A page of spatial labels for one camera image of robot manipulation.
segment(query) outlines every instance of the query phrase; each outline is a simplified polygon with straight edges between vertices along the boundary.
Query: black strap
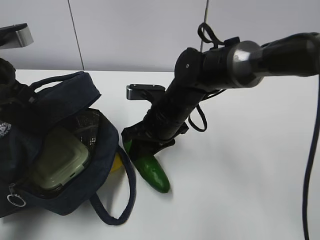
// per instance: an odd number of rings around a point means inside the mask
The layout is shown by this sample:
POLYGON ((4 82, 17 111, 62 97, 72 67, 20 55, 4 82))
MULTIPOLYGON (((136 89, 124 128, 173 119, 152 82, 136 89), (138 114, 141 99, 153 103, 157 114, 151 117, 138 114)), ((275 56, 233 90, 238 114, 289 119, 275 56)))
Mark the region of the black strap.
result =
POLYGON ((71 79, 77 75, 83 74, 83 73, 84 73, 83 71, 78 71, 78 72, 71 73, 68 75, 48 77, 48 78, 45 78, 40 81, 36 81, 36 82, 32 83, 30 85, 30 88, 32 88, 33 90, 36 90, 36 89, 42 87, 43 85, 54 83, 54 82, 63 82, 65 80, 69 80, 69 79, 71 79))
POLYGON ((213 43, 213 48, 217 49, 219 45, 225 45, 222 41, 220 41, 211 27, 205 22, 201 23, 198 27, 198 35, 202 41, 206 44, 213 43), (205 36, 205 32, 209 35, 210 39, 205 36))
POLYGON ((95 193, 91 198, 90 198, 90 203, 93 206, 96 214, 100 217, 100 219, 105 222, 108 225, 121 225, 124 224, 132 211, 132 208, 134 206, 135 200, 136 200, 136 174, 135 170, 132 167, 128 155, 125 153, 125 151, 119 146, 118 147, 118 153, 120 154, 122 164, 124 166, 124 169, 126 171, 128 181, 129 181, 129 189, 130 189, 130 195, 129 195, 129 200, 128 204, 125 207, 123 213, 121 216, 116 219, 113 216, 110 216, 110 214, 107 212, 103 204, 101 203, 98 195, 95 193))

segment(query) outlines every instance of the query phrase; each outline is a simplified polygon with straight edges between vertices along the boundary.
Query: yellow object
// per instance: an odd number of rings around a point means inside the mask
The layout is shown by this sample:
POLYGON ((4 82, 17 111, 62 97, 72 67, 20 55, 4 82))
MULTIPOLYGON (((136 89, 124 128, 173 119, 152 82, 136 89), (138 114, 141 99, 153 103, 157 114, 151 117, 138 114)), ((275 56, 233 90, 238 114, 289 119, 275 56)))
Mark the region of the yellow object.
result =
POLYGON ((113 173, 114 171, 118 170, 121 166, 122 166, 121 157, 119 153, 116 153, 110 173, 113 173))

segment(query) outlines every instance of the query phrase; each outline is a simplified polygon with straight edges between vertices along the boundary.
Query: metal bracket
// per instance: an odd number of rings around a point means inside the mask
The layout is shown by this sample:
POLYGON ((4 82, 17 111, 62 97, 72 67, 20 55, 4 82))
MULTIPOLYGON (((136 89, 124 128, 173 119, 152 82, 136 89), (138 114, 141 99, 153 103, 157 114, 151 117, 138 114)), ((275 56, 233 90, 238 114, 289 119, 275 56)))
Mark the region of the metal bracket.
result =
POLYGON ((128 100, 147 100, 153 103, 162 97, 166 88, 160 85, 150 84, 130 84, 126 86, 126 99, 128 100))
POLYGON ((26 23, 0 27, 0 49, 23 48, 33 42, 26 23))

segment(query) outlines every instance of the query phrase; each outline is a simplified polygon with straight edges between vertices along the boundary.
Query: white wall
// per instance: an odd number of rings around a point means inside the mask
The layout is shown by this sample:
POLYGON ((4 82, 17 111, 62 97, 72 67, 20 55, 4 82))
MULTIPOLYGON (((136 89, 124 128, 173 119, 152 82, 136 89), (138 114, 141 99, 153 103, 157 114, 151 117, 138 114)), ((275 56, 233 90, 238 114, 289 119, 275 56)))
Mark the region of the white wall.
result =
POLYGON ((0 27, 28 23, 34 43, 0 50, 16 69, 82 68, 67 0, 1 1, 0 27))
POLYGON ((71 0, 86 70, 172 71, 199 48, 206 0, 71 0))
MULTIPOLYGON (((85 70, 172 71, 187 47, 200 48, 206 0, 70 0, 85 70)), ((320 32, 318 0, 210 0, 207 22, 224 40, 259 44, 320 32)), ((11 0, 0 26, 27 22, 34 43, 1 50, 17 69, 81 70, 68 0, 11 0)))

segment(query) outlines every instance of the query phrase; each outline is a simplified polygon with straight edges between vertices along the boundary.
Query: white table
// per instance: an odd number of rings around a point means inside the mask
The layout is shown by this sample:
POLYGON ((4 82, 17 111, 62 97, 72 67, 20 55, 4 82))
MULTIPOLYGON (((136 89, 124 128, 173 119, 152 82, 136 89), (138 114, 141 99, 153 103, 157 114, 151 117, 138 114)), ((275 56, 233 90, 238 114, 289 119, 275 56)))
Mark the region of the white table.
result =
MULTIPOLYGON (((30 84, 74 71, 17 70, 30 84)), ((117 127, 140 121, 150 104, 126 100, 126 85, 167 87, 171 72, 90 71, 102 93, 93 105, 117 127)), ((314 127, 318 77, 269 77, 253 89, 234 89, 201 104, 204 133, 190 129, 157 154, 172 191, 161 194, 137 174, 128 222, 105 225, 88 202, 60 216, 26 210, 0 220, 1 240, 301 240, 303 177, 314 127)), ((201 124, 196 113, 193 120, 201 124)), ((309 193, 309 230, 320 237, 320 155, 309 193)), ((129 187, 123 170, 99 190, 116 217, 129 187)))

